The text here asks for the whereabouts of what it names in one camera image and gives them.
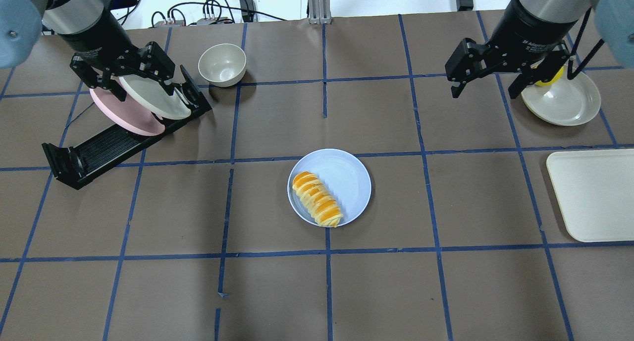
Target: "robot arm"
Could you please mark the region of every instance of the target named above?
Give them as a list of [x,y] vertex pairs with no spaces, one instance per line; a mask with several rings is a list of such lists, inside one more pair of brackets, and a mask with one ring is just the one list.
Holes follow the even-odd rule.
[[40,36],[42,18],[77,51],[70,68],[90,88],[109,90],[124,102],[126,92],[111,77],[136,74],[159,82],[169,95],[178,90],[191,111],[180,120],[159,119],[164,131],[158,135],[138,135],[114,124],[75,147],[42,144],[53,175],[66,185],[81,189],[211,110],[187,70],[181,65],[185,83],[172,83],[175,65],[163,49],[154,42],[134,46],[101,0],[0,0],[0,67],[27,59]]
[[124,101],[125,91],[111,77],[136,74],[159,82],[167,94],[174,93],[172,60],[157,43],[133,45],[101,0],[2,0],[0,25],[10,34],[0,38],[5,52],[0,67],[16,66],[29,56],[42,18],[77,51],[70,67],[90,88],[104,88]]
[[457,98],[467,83],[495,72],[520,72],[509,86],[511,98],[536,81],[550,81],[570,58],[564,36],[591,6],[616,59],[634,68],[634,0],[511,0],[489,41],[464,38],[448,59],[451,94]]

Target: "blue tape grid line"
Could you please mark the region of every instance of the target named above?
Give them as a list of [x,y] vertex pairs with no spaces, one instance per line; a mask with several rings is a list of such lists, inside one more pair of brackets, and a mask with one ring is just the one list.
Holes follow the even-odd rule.
[[213,321],[213,341],[218,341],[220,334],[220,308],[215,310],[215,319]]
[[227,202],[224,207],[224,230],[222,230],[222,249],[220,250],[220,272],[218,273],[218,293],[223,294],[224,264],[227,257],[227,239],[229,238],[229,214],[231,213],[231,189],[233,189],[233,169],[229,169],[227,184]]
[[[488,35],[486,33],[486,29],[484,27],[484,23],[482,22],[482,16],[480,16],[480,12],[476,11],[478,21],[480,22],[480,29],[482,30],[482,34],[484,35],[484,39],[488,41]],[[498,88],[500,89],[500,95],[502,97],[502,102],[504,103],[504,109],[507,113],[507,118],[509,119],[509,125],[511,131],[513,132],[513,139],[516,143],[517,147],[517,155],[519,156],[520,163],[522,165],[522,170],[524,172],[524,177],[526,180],[526,186],[528,188],[528,192],[530,195],[530,201],[532,202],[532,209],[535,214],[535,219],[537,221],[537,228],[539,229],[539,234],[541,235],[542,247],[544,248],[546,254],[546,261],[548,262],[548,268],[550,269],[550,275],[553,279],[553,286],[555,287],[555,294],[557,294],[557,301],[559,302],[559,309],[561,310],[562,318],[564,321],[564,326],[566,327],[566,334],[568,334],[568,340],[573,341],[575,337],[573,336],[573,330],[570,326],[570,321],[568,319],[568,312],[566,311],[566,305],[564,304],[564,298],[561,294],[561,289],[559,287],[559,280],[557,279],[557,272],[555,271],[555,265],[553,264],[552,255],[550,254],[550,248],[548,248],[548,239],[546,238],[546,233],[541,228],[541,215],[539,214],[539,208],[537,207],[537,200],[535,198],[535,192],[532,189],[532,183],[530,182],[530,176],[528,173],[528,169],[526,168],[526,161],[524,158],[524,154],[522,152],[522,147],[517,136],[517,131],[515,124],[513,122],[513,117],[510,112],[509,102],[507,101],[506,94],[504,93],[504,88],[502,86],[502,82],[500,80],[500,75],[495,75],[496,81],[498,82]]]
[[[242,50],[245,49],[245,45],[247,43],[247,23],[244,23],[244,27],[242,29],[242,42],[240,43],[240,47]],[[236,102],[235,108],[233,110],[233,130],[231,131],[231,164],[235,163],[236,157],[236,136],[238,135],[238,113],[240,112],[240,93],[242,92],[242,81],[238,82],[236,88]]]
[[[242,28],[242,41],[240,47],[245,49],[247,43],[248,24],[244,23]],[[238,113],[240,112],[240,92],[242,91],[242,83],[238,82],[236,89],[235,110],[233,111],[233,131],[231,133],[231,159],[229,162],[235,164],[236,135],[238,133]],[[229,238],[229,214],[231,213],[231,189],[233,189],[233,173],[234,169],[229,169],[229,183],[227,184],[227,199],[224,210],[224,230],[222,231],[222,249],[220,251],[220,271],[218,273],[218,294],[224,295],[224,265],[226,262],[227,239]]]
[[438,237],[438,226],[435,218],[434,209],[434,197],[432,194],[432,187],[429,179],[428,164],[425,151],[425,142],[421,133],[421,117],[419,116],[419,104],[416,98],[416,87],[414,85],[414,73],[412,72],[412,60],[410,58],[410,48],[407,44],[407,35],[405,33],[405,25],[403,24],[403,16],[398,15],[399,25],[401,26],[401,35],[403,36],[403,47],[405,47],[405,57],[407,59],[407,70],[410,77],[410,89],[412,90],[412,102],[414,104],[414,116],[416,119],[417,132],[419,134],[419,144],[421,145],[421,156],[423,160],[423,173],[425,174],[425,187],[427,192],[427,199],[429,203],[429,212],[432,221],[432,230],[434,232],[434,248],[436,253],[436,261],[438,265],[438,277],[440,282],[440,289],[442,295],[442,308],[444,309],[444,320],[447,327],[447,337],[449,341],[453,341],[453,331],[451,329],[451,316],[449,311],[449,302],[447,298],[447,288],[444,282],[444,269],[442,267],[442,248],[440,239]]
[[[605,248],[605,247],[634,247],[634,241],[616,242],[566,242],[549,243],[550,249],[564,248]],[[509,250],[537,250],[543,244],[494,244],[489,246],[441,246],[443,252],[457,251],[509,251]],[[179,259],[222,259],[224,258],[270,258],[297,257],[305,255],[337,255],[337,254],[382,254],[382,253],[436,253],[435,246],[404,247],[404,248],[357,248],[330,250],[297,250],[297,251],[268,251],[268,252],[234,252],[234,253],[190,253],[190,254],[161,254],[161,255],[125,255],[124,260],[179,260]],[[25,263],[41,262],[95,262],[115,261],[118,255],[95,255],[80,257],[30,257]],[[0,263],[16,263],[21,258],[0,258]]]
[[53,93],[21,93],[19,95],[5,95],[6,99],[16,99],[16,98],[24,98],[24,97],[52,97],[52,96],[74,96],[74,95],[89,95],[90,92],[53,92]]
[[[167,30],[167,38],[165,39],[165,52],[167,53],[169,50],[169,41],[170,38],[172,37],[172,28],[170,27]],[[134,208],[136,207],[136,198],[138,196],[139,193],[139,187],[141,185],[141,175],[143,174],[143,167],[145,165],[145,154],[146,154],[147,149],[143,149],[141,151],[141,161],[138,164],[138,172],[136,174],[136,181],[134,183],[134,191],[132,194],[132,201],[130,202],[130,210],[128,212],[127,215],[127,221],[125,222],[125,231],[124,231],[124,236],[123,236],[123,241],[121,242],[121,249],[120,249],[120,253],[117,259],[117,271],[115,272],[115,279],[114,282],[112,283],[112,292],[110,294],[110,299],[109,299],[109,303],[108,303],[108,312],[106,314],[106,322],[104,325],[104,336],[102,338],[102,341],[106,341],[108,340],[108,333],[109,333],[109,329],[110,329],[110,323],[112,321],[112,312],[114,310],[114,306],[115,306],[115,300],[117,298],[117,290],[118,290],[118,282],[120,280],[121,277],[121,269],[123,267],[123,262],[125,260],[125,249],[127,247],[127,240],[128,237],[130,235],[130,223],[132,221],[132,218],[134,217]]]
[[[634,144],[619,144],[620,149],[634,148]],[[600,144],[600,145],[570,145],[568,147],[552,146],[552,147],[527,147],[522,148],[523,152],[536,152],[536,151],[570,151],[570,150],[591,150],[591,149],[614,149],[612,144]],[[464,149],[464,150],[439,150],[439,151],[426,151],[426,155],[442,155],[442,154],[482,154],[482,153],[514,153],[517,148],[485,148],[485,149]],[[357,158],[382,158],[382,157],[394,157],[394,156],[419,156],[422,153],[420,151],[401,151],[390,153],[358,153],[353,154]],[[235,164],[242,163],[258,163],[261,161],[292,161],[299,160],[303,156],[272,156],[265,158],[240,158],[234,159]],[[231,159],[218,159],[218,160],[177,160],[177,161],[153,161],[144,162],[145,167],[164,167],[171,165],[210,165],[210,164],[228,164],[231,163]],[[121,163],[117,165],[118,168],[136,168],[141,163]],[[3,171],[47,171],[50,167],[15,167],[15,168],[0,168],[0,173]]]
[[[321,59],[323,61],[323,117],[328,117],[328,74],[326,70],[326,24],[321,25]],[[326,245],[326,320],[328,328],[328,341],[332,341],[332,275],[330,272],[330,228],[324,232]]]
[[[11,78],[11,74],[13,74],[13,69],[9,73],[9,79]],[[7,79],[3,92],[6,90],[9,85],[9,79]],[[77,86],[77,90],[75,91],[75,99],[73,100],[73,104],[70,108],[70,112],[68,113],[68,118],[66,118],[66,127],[64,128],[63,133],[61,134],[61,138],[59,139],[59,146],[64,144],[64,140],[66,139],[66,133],[68,132],[68,124],[73,118],[73,113],[75,112],[75,107],[77,106],[77,100],[79,99],[79,92],[81,92],[82,83],[79,83]],[[20,276],[22,275],[22,269],[27,260],[27,255],[29,255],[29,249],[31,246],[31,242],[33,241],[33,236],[35,235],[36,228],[38,227],[39,217],[42,213],[42,209],[44,207],[44,203],[46,201],[46,195],[48,194],[48,189],[51,186],[51,180],[53,178],[53,172],[48,174],[48,178],[46,179],[46,185],[44,187],[44,191],[42,192],[42,197],[40,199],[40,203],[38,205],[38,212],[33,219],[33,224],[31,225],[31,230],[29,231],[29,237],[27,238],[27,243],[22,252],[22,257],[20,258],[20,264],[18,264],[18,270],[16,271],[15,278],[13,279],[13,284],[11,285],[11,291],[9,292],[9,298],[7,299],[6,305],[4,307],[4,311],[2,312],[2,319],[0,319],[0,335],[2,335],[2,330],[4,330],[4,324],[6,323],[7,316],[9,315],[9,309],[11,309],[11,303],[13,302],[13,297],[15,296],[15,291],[18,288],[18,283],[20,282]]]
[[321,25],[321,59],[323,61],[323,117],[328,117],[328,75],[326,74],[326,24]]
[[13,77],[14,72],[15,72],[15,67],[12,67],[11,70],[9,71],[9,75],[6,78],[6,82],[4,83],[4,86],[2,87],[2,91],[0,92],[0,100],[4,98],[4,94],[6,93],[7,87],[9,87],[9,81],[11,81],[11,77]]
[[328,319],[328,341],[332,341],[332,273],[330,269],[330,228],[326,228],[326,312]]

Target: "white plate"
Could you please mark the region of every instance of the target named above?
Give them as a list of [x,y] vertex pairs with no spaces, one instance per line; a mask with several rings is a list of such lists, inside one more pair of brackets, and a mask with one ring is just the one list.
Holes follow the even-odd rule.
[[587,123],[601,108],[598,88],[583,72],[572,81],[564,73],[550,86],[527,87],[522,91],[522,99],[534,115],[562,126]]
[[344,216],[337,226],[354,221],[367,207],[372,183],[370,174],[363,163],[345,151],[321,149],[301,158],[288,176],[288,201],[304,221],[319,226],[293,191],[293,178],[303,171],[317,174],[339,203]]
[[161,85],[149,78],[124,75],[119,78],[121,86],[142,106],[167,119],[184,119],[192,114],[177,93],[168,95]]
[[557,152],[546,167],[573,238],[634,240],[634,149]]

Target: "blue tape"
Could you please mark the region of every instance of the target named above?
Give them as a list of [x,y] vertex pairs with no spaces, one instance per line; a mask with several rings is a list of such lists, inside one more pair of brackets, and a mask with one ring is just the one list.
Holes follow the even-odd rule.
[[46,185],[44,187],[44,191],[42,193],[42,198],[40,199],[40,203],[38,206],[38,211],[36,212],[36,216],[33,219],[33,224],[31,226],[31,230],[29,232],[29,237],[27,238],[27,244],[24,247],[24,251],[22,252],[22,258],[20,258],[20,264],[18,265],[18,271],[15,274],[15,278],[13,280],[13,285],[11,286],[11,291],[9,292],[9,298],[6,301],[6,305],[4,307],[4,312],[2,313],[2,320],[0,320],[0,335],[2,334],[2,330],[4,329],[4,323],[6,323],[6,317],[9,315],[9,309],[11,309],[11,303],[13,302],[13,297],[15,296],[15,290],[18,287],[18,282],[20,281],[20,276],[22,275],[22,269],[24,267],[24,263],[27,259],[27,255],[29,254],[29,248],[31,246],[31,242],[33,241],[33,235],[36,232],[36,228],[38,227],[38,221],[40,214],[42,213],[42,208],[44,207],[44,203],[46,200],[46,194],[48,194],[48,189],[51,186],[51,180],[53,178],[53,173],[48,174],[48,179],[46,180]]
[[236,158],[236,136],[238,135],[238,113],[240,112],[240,92],[242,91],[242,84],[238,83],[236,89],[236,102],[233,109],[233,130],[231,131],[231,164],[235,163]]
[[548,248],[632,247],[634,241],[552,243]]
[[127,216],[127,222],[125,224],[125,233],[123,236],[123,241],[121,242],[121,251],[118,256],[117,262],[117,271],[115,273],[115,280],[112,284],[112,292],[110,294],[110,301],[108,305],[108,313],[106,314],[106,323],[104,327],[104,338],[103,340],[108,340],[108,332],[110,328],[110,321],[112,319],[112,310],[114,308],[115,299],[117,297],[117,289],[118,282],[121,276],[121,268],[123,266],[123,262],[125,260],[125,249],[127,247],[127,240],[130,234],[130,221],[132,221],[132,217],[134,215],[134,207],[136,206],[136,197],[138,196],[139,186],[141,185],[141,174],[143,173],[143,162],[145,161],[145,152],[147,150],[143,149],[141,152],[141,164],[139,165],[138,173],[136,174],[136,182],[134,183],[134,191],[132,194],[132,201],[130,202],[130,211]]
[[477,153],[508,153],[515,152],[516,148],[494,148],[494,149],[465,149],[465,150],[437,150],[427,151],[426,155],[442,155],[442,154],[477,154]]
[[215,310],[215,320],[213,321],[213,341],[218,341],[220,334],[220,308]]
[[380,75],[374,77],[346,77],[346,78],[329,78],[326,82],[351,82],[351,81],[379,81],[383,79],[405,79],[410,78],[409,75]]
[[117,271],[115,273],[115,281],[112,284],[112,292],[110,294],[110,300],[109,300],[109,303],[108,303],[108,313],[106,314],[106,325],[104,327],[104,337],[102,338],[103,341],[108,340],[108,332],[110,330],[110,322],[112,320],[112,310],[115,307],[115,298],[117,296],[118,281],[119,281],[119,278],[121,276],[121,267],[123,266],[123,260],[124,260],[124,255],[125,255],[125,246],[127,244],[127,238],[128,238],[129,233],[130,233],[130,224],[126,224],[125,225],[125,233],[124,233],[124,237],[123,237],[123,243],[121,244],[121,251],[120,251],[119,257],[118,257]]
[[522,148],[523,152],[526,151],[556,151],[556,150],[590,150],[590,149],[606,149],[612,148],[614,145],[570,145],[568,147],[532,147]]
[[4,83],[4,86],[2,87],[2,92],[0,92],[0,100],[2,100],[2,98],[4,97],[7,87],[9,87],[9,81],[11,81],[11,78],[13,77],[14,72],[15,72],[15,67],[12,67],[11,70],[9,71],[9,75],[6,78],[6,82]]
[[603,124],[605,125],[605,129],[607,129],[607,134],[610,136],[610,139],[612,140],[612,144],[614,145],[615,148],[618,149],[619,144],[616,142],[616,137],[614,136],[614,133],[612,132],[612,128],[610,127],[610,123],[607,121],[607,117],[605,117],[605,113],[603,112],[603,108],[600,108],[598,110],[598,113],[601,116],[601,120],[603,120]]
[[271,86],[276,84],[304,84],[304,83],[316,83],[322,82],[322,79],[298,79],[296,81],[271,81],[271,82],[248,82],[243,83],[242,86]]
[[[604,248],[604,247],[632,247],[634,241],[614,242],[568,242],[549,243],[548,248]],[[543,248],[543,244],[496,244],[491,246],[442,246],[442,251],[505,251],[505,250],[533,250]],[[222,258],[267,258],[294,257],[301,255],[335,254],[380,254],[380,253],[434,253],[435,247],[405,247],[405,248],[359,248],[335,250],[298,250],[298,251],[270,251],[270,252],[235,252],[235,253],[192,253],[192,254],[161,254],[161,255],[125,255],[124,260],[177,260],[177,259],[216,259]],[[79,257],[30,257],[25,263],[32,262],[91,262],[118,260],[117,255],[79,256]],[[0,258],[0,263],[16,263],[21,258]]]
[[244,50],[245,44],[247,43],[247,23],[244,23],[244,27],[242,27],[242,42],[240,43],[240,47]]
[[55,93],[22,93],[19,95],[6,95],[6,99],[16,99],[23,97],[51,97],[51,96],[73,96],[77,95],[77,92],[55,92]]
[[407,44],[407,36],[405,34],[405,25],[403,24],[403,16],[401,14],[398,15],[398,20],[399,20],[399,25],[401,26],[401,36],[403,36],[403,47],[405,47],[405,57],[407,59],[407,70],[410,75],[410,89],[412,91],[412,103],[414,104],[414,116],[416,120],[416,127],[418,129],[418,134],[419,134],[419,144],[421,145],[423,173],[425,175],[427,200],[429,203],[429,212],[430,212],[431,221],[432,221],[432,230],[434,233],[434,247],[436,252],[438,276],[439,276],[440,289],[441,289],[441,295],[442,295],[442,308],[444,310],[444,320],[447,327],[448,339],[449,341],[453,341],[453,331],[451,329],[451,316],[449,312],[449,302],[447,298],[446,284],[444,282],[444,269],[442,267],[442,250],[441,250],[440,239],[438,237],[438,226],[437,226],[436,217],[435,217],[432,187],[429,180],[429,171],[428,171],[427,158],[426,158],[425,142],[423,141],[423,136],[421,133],[421,118],[419,116],[419,104],[416,98],[414,76],[412,75],[412,60],[410,58],[410,48],[408,47],[408,44]]
[[442,251],[508,251],[508,250],[536,250],[543,248],[543,244],[500,244],[495,246],[452,246],[442,247]]
[[233,168],[229,169],[229,183],[227,186],[227,201],[224,207],[224,230],[222,230],[222,249],[220,259],[220,271],[218,274],[218,293],[223,293],[224,287],[224,262],[226,261],[227,239],[229,238],[229,214],[231,213],[231,189],[233,189]]
[[401,151],[395,153],[362,153],[362,154],[353,154],[357,158],[380,158],[383,156],[418,156],[422,153],[420,151]]
[[81,257],[31,257],[26,258],[27,263],[40,262],[95,262],[104,260],[118,260],[115,255],[88,255]]
[[328,117],[328,75],[326,74],[326,24],[321,25],[321,60],[323,61],[323,117]]
[[325,229],[326,242],[326,311],[328,318],[328,341],[332,341],[332,273],[330,269],[330,228]]
[[84,85],[83,82],[79,83],[77,86],[77,91],[75,91],[75,99],[73,99],[73,105],[70,108],[70,113],[68,113],[68,118],[66,119],[66,125],[64,126],[64,132],[61,134],[61,139],[59,140],[59,146],[64,144],[64,140],[66,140],[66,134],[68,133],[68,127],[73,120],[73,114],[75,113],[75,108],[77,107],[77,100],[79,100],[79,92],[81,92],[81,88]]
[[165,40],[165,53],[169,50],[169,42],[172,39],[172,28],[168,28],[167,30],[167,39]]
[[50,167],[19,167],[19,168],[0,168],[0,171],[44,171],[50,170]]
[[[482,24],[482,19],[480,17],[480,13],[478,12],[478,20],[480,21],[480,29],[482,30],[482,34],[486,37],[486,30],[484,28],[484,24]],[[528,188],[528,192],[530,195],[530,201],[532,203],[532,209],[535,214],[535,219],[537,220],[537,228],[539,228],[539,234],[541,235],[541,242],[546,253],[546,260],[548,261],[548,269],[550,269],[550,276],[553,280],[553,286],[555,287],[555,294],[557,294],[557,302],[559,303],[559,309],[561,310],[562,318],[564,319],[564,326],[566,327],[566,334],[568,334],[568,340],[573,341],[575,338],[573,337],[573,330],[570,326],[570,321],[568,319],[568,312],[566,311],[566,306],[564,305],[564,299],[561,294],[561,289],[559,288],[559,280],[557,279],[557,273],[555,271],[555,265],[552,261],[552,255],[550,255],[550,249],[548,249],[548,239],[546,239],[546,233],[541,228],[541,215],[539,214],[539,208],[537,207],[537,200],[535,198],[535,192],[532,189],[532,183],[530,182],[530,176],[528,174],[528,169],[526,168],[526,161],[524,159],[524,154],[522,153],[522,147],[519,142],[519,138],[517,136],[517,131],[515,124],[513,122],[513,117],[510,112],[509,102],[507,101],[507,97],[504,93],[504,88],[502,86],[502,82],[500,80],[500,75],[496,74],[495,79],[498,83],[498,89],[500,90],[500,95],[502,97],[502,102],[504,103],[504,109],[507,113],[507,119],[509,120],[509,125],[511,131],[513,133],[513,139],[516,143],[517,154],[519,155],[519,160],[522,165],[522,170],[524,172],[526,186]]]

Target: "plate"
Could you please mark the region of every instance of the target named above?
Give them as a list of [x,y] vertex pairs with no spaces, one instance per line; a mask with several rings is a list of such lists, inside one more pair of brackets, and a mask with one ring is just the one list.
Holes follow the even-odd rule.
[[585,124],[601,108],[598,88],[583,72],[571,81],[564,76],[550,86],[527,87],[522,99],[534,115],[561,126]]
[[127,131],[145,136],[159,135],[165,131],[165,126],[154,118],[152,112],[131,95],[127,95],[124,102],[102,88],[91,88],[90,95],[109,119]]
[[546,167],[573,238],[634,240],[634,149],[557,152]]
[[337,200],[344,215],[338,227],[354,221],[367,207],[372,192],[372,182],[363,163],[353,154],[345,151],[321,149],[301,158],[288,176],[288,201],[304,221],[319,226],[293,191],[293,178],[303,171],[317,174]]
[[192,114],[179,95],[168,95],[161,85],[152,79],[131,74],[121,76],[119,81],[132,98],[156,115],[179,120]]

